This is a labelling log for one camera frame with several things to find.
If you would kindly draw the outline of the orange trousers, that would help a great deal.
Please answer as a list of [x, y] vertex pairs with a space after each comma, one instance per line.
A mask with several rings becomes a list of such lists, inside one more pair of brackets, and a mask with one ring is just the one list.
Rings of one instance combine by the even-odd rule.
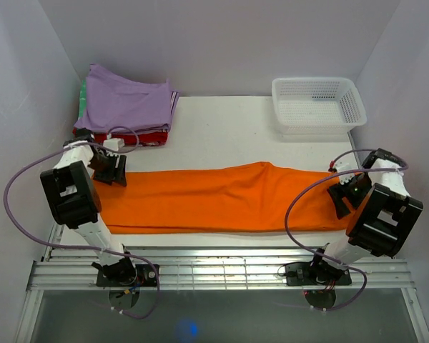
[[261, 161], [224, 169], [128, 172], [125, 187], [94, 182], [101, 216], [113, 234], [333, 232], [338, 219], [327, 188], [331, 179]]

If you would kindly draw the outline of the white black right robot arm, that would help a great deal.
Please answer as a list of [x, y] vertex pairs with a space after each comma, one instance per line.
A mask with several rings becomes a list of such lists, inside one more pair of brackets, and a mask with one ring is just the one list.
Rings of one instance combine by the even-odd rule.
[[384, 150], [371, 151], [363, 171], [339, 178], [327, 190], [338, 219], [349, 218], [345, 236], [326, 244], [313, 257], [308, 274], [317, 284], [334, 284], [347, 268], [364, 257], [394, 257], [423, 211], [410, 196], [402, 170], [407, 164]]

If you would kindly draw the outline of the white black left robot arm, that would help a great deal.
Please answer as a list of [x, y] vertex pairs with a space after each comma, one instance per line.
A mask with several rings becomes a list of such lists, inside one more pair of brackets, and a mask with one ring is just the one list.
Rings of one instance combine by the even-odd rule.
[[64, 142], [60, 160], [40, 174], [40, 181], [57, 224], [74, 230], [89, 246], [98, 248], [99, 261], [93, 267], [106, 280], [127, 286], [137, 279], [137, 268], [104, 223], [94, 186], [95, 181], [108, 186], [127, 185], [127, 158], [119, 153], [124, 147], [124, 140], [111, 134], [97, 145], [94, 134], [82, 129], [79, 136]]

